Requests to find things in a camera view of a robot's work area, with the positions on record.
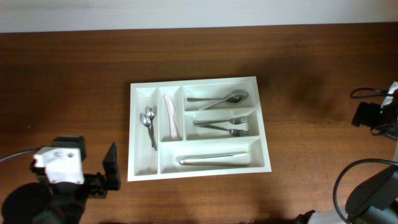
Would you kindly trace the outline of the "metal chopstick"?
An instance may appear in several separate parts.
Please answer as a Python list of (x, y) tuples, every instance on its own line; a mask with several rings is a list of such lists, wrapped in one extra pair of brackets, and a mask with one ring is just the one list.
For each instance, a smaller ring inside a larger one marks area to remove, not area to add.
[(232, 153), (224, 153), (224, 154), (185, 156), (185, 157), (181, 157), (180, 160), (184, 160), (184, 159), (209, 159), (209, 158), (217, 158), (217, 157), (235, 157), (235, 156), (246, 156), (246, 155), (248, 155), (247, 152), (232, 152)]
[(182, 159), (179, 161), (182, 166), (249, 166), (249, 162), (236, 162), (236, 161), (207, 161), (207, 160), (194, 160)]

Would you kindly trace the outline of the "pink plastic knife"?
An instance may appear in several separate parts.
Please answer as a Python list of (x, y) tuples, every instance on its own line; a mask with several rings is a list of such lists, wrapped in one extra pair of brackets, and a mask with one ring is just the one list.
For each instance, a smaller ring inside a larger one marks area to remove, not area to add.
[(168, 117), (169, 117), (170, 137), (171, 137), (171, 139), (173, 139), (175, 141), (175, 140), (179, 139), (179, 135), (178, 135), (177, 126), (174, 121), (174, 113), (175, 113), (174, 104), (168, 95), (164, 95), (164, 100), (165, 100), (165, 104), (167, 107), (167, 113), (168, 113)]

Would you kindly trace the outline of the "white cutlery tray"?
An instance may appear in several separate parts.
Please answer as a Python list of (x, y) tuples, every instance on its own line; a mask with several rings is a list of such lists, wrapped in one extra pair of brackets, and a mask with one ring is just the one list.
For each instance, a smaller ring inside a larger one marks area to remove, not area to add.
[[(239, 103), (222, 102), (206, 110), (200, 107), (214, 101), (188, 102), (187, 97), (224, 98), (233, 90), (249, 93)], [(170, 137), (169, 117), (164, 95), (174, 104), (174, 121), (178, 140)], [(141, 123), (141, 114), (150, 107), (155, 110), (154, 150), (148, 129)], [(234, 137), (225, 131), (200, 128), (193, 121), (211, 121), (249, 116), (243, 124), (211, 124), (228, 129), (249, 131), (248, 136)], [(249, 162), (249, 166), (182, 166), (181, 157), (247, 152), (246, 156), (200, 159), (207, 161)], [(128, 180), (159, 180), (208, 175), (270, 172), (266, 132), (262, 118), (259, 89), (255, 77), (217, 78), (174, 82), (133, 83), (130, 90), (130, 127)]]

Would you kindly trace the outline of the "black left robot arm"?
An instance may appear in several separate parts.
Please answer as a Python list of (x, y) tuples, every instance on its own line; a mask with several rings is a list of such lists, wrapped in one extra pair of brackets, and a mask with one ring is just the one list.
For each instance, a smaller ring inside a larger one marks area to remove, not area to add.
[(79, 223), (87, 200), (105, 199), (104, 175), (84, 174), (83, 136), (59, 136), (51, 144), (8, 156), (33, 154), (31, 171), (37, 182), (11, 192), (2, 204), (4, 223)]

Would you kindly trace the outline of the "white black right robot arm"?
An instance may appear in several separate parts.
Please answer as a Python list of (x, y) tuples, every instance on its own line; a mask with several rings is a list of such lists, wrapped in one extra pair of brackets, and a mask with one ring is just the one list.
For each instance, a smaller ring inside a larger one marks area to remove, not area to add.
[[(357, 88), (349, 97), (383, 97), (385, 100), (382, 105), (360, 102), (351, 124), (367, 126), (373, 136), (397, 139), (397, 90)], [(338, 186), (351, 168), (366, 163), (386, 164), (388, 168), (365, 180), (351, 192), (346, 201), (348, 216), (345, 218), (338, 208)], [(370, 158), (350, 163), (335, 180), (332, 198), (338, 220), (344, 223), (397, 223), (397, 162)]]

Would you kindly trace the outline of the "small metal spoon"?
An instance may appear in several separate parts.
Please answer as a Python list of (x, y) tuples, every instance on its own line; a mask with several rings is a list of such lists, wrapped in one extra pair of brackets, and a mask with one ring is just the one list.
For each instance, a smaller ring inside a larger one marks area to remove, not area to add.
[(148, 107), (146, 109), (146, 115), (150, 119), (150, 138), (152, 141), (152, 147), (157, 150), (156, 141), (154, 137), (154, 123), (153, 120), (155, 118), (155, 110), (153, 108)]
[(157, 151), (157, 144), (154, 138), (154, 133), (151, 130), (152, 127), (152, 121), (146, 114), (141, 114), (141, 123), (148, 129), (149, 137), (151, 140), (152, 147), (154, 148), (155, 151)]

